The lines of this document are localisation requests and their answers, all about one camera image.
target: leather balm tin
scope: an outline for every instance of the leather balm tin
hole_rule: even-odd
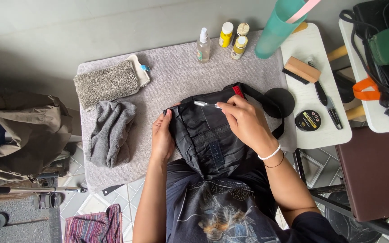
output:
[[[295,125],[302,131],[316,131],[321,126],[321,116],[313,110],[305,110],[295,117]]]

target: teal cup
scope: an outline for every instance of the teal cup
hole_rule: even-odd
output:
[[[277,0],[255,47],[258,58],[271,57],[283,41],[305,20],[307,14],[293,24],[286,23],[304,4],[304,0]]]

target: black metal frame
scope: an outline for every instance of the black metal frame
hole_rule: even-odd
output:
[[[304,182],[304,184],[307,185],[307,182],[305,180],[305,174],[303,169],[303,163],[301,161],[301,155],[300,155],[300,149],[296,149],[293,153],[294,161],[295,161],[295,169],[300,174],[301,180]],[[338,202],[332,201],[324,196],[321,196],[320,194],[324,193],[331,193],[331,192],[338,192],[338,191],[346,191],[345,185],[331,185],[331,186],[324,186],[319,188],[313,188],[309,189],[310,194],[313,197],[313,200],[315,202],[319,202],[325,207],[329,207],[334,211],[337,211],[345,216],[348,216],[349,218],[354,218],[354,214],[351,211],[351,208],[348,206],[345,206],[343,204],[340,204]],[[382,234],[389,235],[389,224],[382,219],[376,219],[376,220],[370,220],[365,222],[359,222],[360,224],[363,224],[364,226],[375,230],[377,232],[380,232]]]

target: white beaded bracelet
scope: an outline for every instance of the white beaded bracelet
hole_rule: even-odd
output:
[[[259,156],[259,154],[258,154],[258,157],[259,157],[261,160],[267,160],[267,159],[273,157],[273,156],[280,150],[280,147],[281,147],[281,144],[278,144],[278,148],[276,149],[276,151],[274,151],[274,153],[273,153],[272,155],[268,156],[268,157],[262,158],[262,157]]]

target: graphic print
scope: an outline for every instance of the graphic print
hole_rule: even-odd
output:
[[[253,229],[256,223],[247,216],[255,206],[247,208],[245,203],[252,195],[253,191],[242,183],[240,187],[235,188],[235,182],[232,182],[232,186],[221,180],[198,182],[186,189],[183,203],[186,207],[197,208],[196,213],[185,215],[183,212],[187,210],[182,208],[178,221],[200,220],[198,226],[203,229],[209,243],[280,242],[277,237],[258,239]],[[220,202],[233,202],[233,205]]]

